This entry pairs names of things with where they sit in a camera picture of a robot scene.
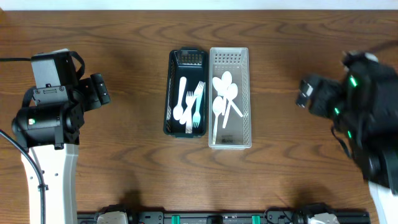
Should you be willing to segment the white spoon group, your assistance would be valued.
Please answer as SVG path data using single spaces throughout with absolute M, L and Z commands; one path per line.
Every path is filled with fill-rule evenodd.
M 213 102 L 213 112 L 215 114 L 215 121 L 213 125 L 213 136 L 212 136 L 212 144 L 216 142 L 216 134 L 218 129 L 218 116 L 222 113 L 223 110 L 223 99 L 220 96 L 217 96 Z
M 224 96 L 224 94 L 226 93 L 227 87 L 224 84 L 224 82 L 222 81 L 222 79 L 220 79 L 218 77 L 213 77 L 212 84 L 213 84 L 213 87 L 215 88 L 215 90 L 217 91 L 218 96 Z M 237 114 L 240 117 L 243 117 L 242 112 L 236 106 L 236 104 L 234 102 L 232 102 L 231 106 L 234 108 L 234 110 L 237 112 Z
M 233 100 L 237 97 L 238 95 L 238 86 L 235 83 L 230 84 L 230 86 L 227 88 L 227 91 L 225 93 L 225 97 L 229 101 L 226 107 L 226 112 L 223 120 L 223 128 L 226 127 L 228 118 L 229 118 L 229 112 L 231 109 L 231 106 L 235 109 L 235 111 L 238 113 L 240 117 L 242 117 L 242 114 L 240 112 L 240 109 L 234 104 Z

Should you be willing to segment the white fork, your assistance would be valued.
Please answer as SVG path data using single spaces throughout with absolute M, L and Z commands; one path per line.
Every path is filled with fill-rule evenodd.
M 186 118 L 185 132 L 187 134 L 192 133 L 192 106 L 193 106 L 193 103 L 194 103 L 193 92 L 188 91 L 187 96 L 186 96 L 187 108 L 186 108 L 186 115 L 185 115 L 185 118 Z
M 185 111 L 183 112 L 182 118 L 179 121 L 180 124 L 185 124 L 187 122 L 188 114 L 189 114 L 189 112 L 192 111 L 192 106 L 193 106 L 194 102 L 196 101 L 196 99 L 202 97 L 204 87 L 205 87 L 205 82 L 200 81 L 200 82 L 198 82 L 198 85 L 195 88 L 195 91 L 187 92 L 187 95 L 186 95 L 187 107 L 186 107 Z

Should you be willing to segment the mint green plastic fork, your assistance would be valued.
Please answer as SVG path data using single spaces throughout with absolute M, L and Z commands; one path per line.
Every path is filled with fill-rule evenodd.
M 198 128 L 200 125 L 201 115 L 200 115 L 200 107 L 201 107 L 201 100 L 203 98 L 203 92 L 205 87 L 201 89 L 200 94 L 196 98 L 196 108 L 195 113 L 193 114 L 193 127 Z

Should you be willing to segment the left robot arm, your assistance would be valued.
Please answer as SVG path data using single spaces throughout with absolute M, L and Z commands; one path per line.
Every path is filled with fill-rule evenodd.
M 12 122 L 22 157 L 31 223 L 77 223 L 75 173 L 84 113 L 110 102 L 101 74 L 65 82 L 44 79 L 30 92 Z

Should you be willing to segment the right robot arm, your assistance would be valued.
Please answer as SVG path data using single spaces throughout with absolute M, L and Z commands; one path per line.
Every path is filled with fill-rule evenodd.
M 397 72 L 369 52 L 348 52 L 341 81 L 309 74 L 296 104 L 331 132 L 368 183 L 380 223 L 397 223 Z

